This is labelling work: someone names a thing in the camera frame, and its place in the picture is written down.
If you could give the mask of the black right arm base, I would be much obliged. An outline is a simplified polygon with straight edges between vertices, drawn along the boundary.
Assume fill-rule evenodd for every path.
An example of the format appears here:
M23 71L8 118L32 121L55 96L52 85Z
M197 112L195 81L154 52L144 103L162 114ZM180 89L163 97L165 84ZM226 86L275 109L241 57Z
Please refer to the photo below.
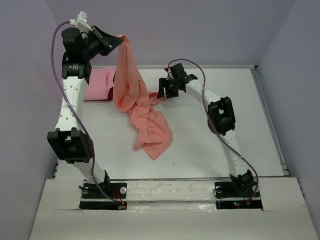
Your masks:
M263 209L261 195L259 190L253 195L256 190L256 183L250 186L244 192L236 192L232 188L231 181L218 181L214 183L212 191L216 198L215 206L217 210L242 210L242 209Z

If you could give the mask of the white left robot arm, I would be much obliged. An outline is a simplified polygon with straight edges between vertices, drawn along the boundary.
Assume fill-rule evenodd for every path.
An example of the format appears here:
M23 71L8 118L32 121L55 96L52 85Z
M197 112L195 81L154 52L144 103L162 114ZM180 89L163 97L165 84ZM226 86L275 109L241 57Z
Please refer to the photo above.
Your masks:
M94 185L94 193L104 198L111 191L110 177L95 160L93 140L82 122L83 105L92 72L90 61L97 55L109 55L123 39L95 25L68 27L61 37L65 52L57 84L62 102L57 124L54 131L48 132L47 141L58 159L77 168L86 182Z

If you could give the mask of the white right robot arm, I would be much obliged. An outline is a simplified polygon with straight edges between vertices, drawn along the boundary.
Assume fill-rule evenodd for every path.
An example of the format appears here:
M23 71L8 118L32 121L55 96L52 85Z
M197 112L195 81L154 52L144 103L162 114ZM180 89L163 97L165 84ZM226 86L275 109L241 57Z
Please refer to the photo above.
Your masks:
M225 154L230 181L221 190L227 198L242 198L245 204L258 193L259 177L253 166L242 156L236 138L236 117L232 100L219 96L206 86L206 75L201 69L203 82L194 74L188 74L181 63L168 65L166 77L158 81L157 98L175 98L179 92L192 96L204 107L210 131L219 139Z

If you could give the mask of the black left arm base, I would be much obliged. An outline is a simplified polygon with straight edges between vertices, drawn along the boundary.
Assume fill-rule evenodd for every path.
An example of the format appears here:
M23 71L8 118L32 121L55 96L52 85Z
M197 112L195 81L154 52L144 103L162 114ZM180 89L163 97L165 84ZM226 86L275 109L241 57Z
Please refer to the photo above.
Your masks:
M110 190L99 185L103 193L95 184L86 181L78 188L81 190L79 208L81 210L108 210L118 211L127 209L128 184L124 181L112 181Z

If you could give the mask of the salmon orange t-shirt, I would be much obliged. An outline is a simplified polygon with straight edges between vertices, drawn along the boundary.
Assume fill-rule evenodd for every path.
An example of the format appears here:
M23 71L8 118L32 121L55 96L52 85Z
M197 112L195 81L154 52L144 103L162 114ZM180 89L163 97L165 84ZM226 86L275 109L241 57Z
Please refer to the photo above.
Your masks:
M147 89L136 65L129 39L125 35L119 37L123 42L118 47L113 102L119 111L128 113L130 123L137 130L133 149L143 149L156 160L173 141L167 120L162 112L154 107L163 99L158 99L156 92Z

